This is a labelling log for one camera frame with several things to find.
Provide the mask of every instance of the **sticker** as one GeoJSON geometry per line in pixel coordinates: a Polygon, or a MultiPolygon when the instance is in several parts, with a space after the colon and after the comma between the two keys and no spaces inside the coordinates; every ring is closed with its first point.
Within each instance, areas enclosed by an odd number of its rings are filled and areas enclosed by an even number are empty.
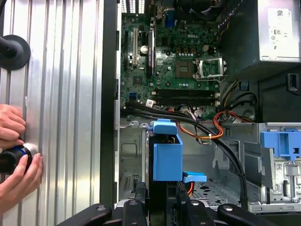
{"type": "Polygon", "coordinates": [[[270,58],[291,55],[288,45],[293,43],[292,12],[287,8],[269,8],[270,58]]]}

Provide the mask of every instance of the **ribbed metal panel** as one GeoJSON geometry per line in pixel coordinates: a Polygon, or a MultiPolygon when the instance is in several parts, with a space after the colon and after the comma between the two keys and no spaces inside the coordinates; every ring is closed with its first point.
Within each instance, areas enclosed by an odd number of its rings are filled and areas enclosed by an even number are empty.
{"type": "Polygon", "coordinates": [[[26,39],[32,57],[1,71],[0,102],[23,110],[44,170],[0,226],[54,226],[99,202],[103,1],[8,0],[4,16],[4,35],[26,39]]]}

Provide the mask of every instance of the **black mount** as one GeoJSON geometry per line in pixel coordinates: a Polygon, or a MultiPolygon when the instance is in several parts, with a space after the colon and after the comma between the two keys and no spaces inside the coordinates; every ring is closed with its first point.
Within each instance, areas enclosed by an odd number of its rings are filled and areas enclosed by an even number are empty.
{"type": "Polygon", "coordinates": [[[29,44],[20,36],[0,37],[0,67],[14,71],[28,63],[31,55],[29,44]]]}

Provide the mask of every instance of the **blue connector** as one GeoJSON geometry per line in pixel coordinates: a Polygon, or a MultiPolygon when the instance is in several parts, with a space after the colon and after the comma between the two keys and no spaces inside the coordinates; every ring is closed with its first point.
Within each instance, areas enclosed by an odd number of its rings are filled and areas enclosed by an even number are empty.
{"type": "Polygon", "coordinates": [[[188,183],[188,182],[206,182],[207,181],[207,176],[205,176],[204,173],[196,173],[196,172],[187,172],[185,171],[184,173],[187,174],[187,177],[183,177],[183,182],[188,183]]]}

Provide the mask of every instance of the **ram slot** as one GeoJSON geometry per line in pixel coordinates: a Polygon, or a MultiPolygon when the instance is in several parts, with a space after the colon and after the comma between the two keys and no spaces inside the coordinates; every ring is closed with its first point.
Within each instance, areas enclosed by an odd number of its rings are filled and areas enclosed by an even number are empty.
{"type": "Polygon", "coordinates": [[[215,91],[210,90],[179,90],[159,89],[153,97],[160,105],[190,104],[192,106],[215,105],[215,91]]]}

